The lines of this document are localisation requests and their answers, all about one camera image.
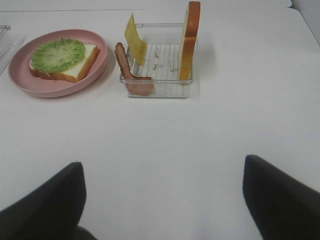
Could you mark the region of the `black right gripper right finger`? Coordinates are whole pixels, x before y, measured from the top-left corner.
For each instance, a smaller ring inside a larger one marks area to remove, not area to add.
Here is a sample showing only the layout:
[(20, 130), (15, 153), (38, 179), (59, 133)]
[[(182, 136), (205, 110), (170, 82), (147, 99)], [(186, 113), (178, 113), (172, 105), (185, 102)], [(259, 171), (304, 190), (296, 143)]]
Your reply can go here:
[(318, 240), (320, 194), (257, 155), (244, 162), (242, 192), (264, 240)]

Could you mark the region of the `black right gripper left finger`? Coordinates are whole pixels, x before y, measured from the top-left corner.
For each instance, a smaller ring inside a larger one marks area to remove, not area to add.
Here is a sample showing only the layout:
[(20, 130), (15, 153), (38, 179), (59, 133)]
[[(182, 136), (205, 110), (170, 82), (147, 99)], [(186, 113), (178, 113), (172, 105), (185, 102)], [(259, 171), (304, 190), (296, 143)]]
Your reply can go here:
[(1, 210), (2, 240), (93, 240), (78, 225), (86, 203), (83, 165), (72, 162), (37, 189)]

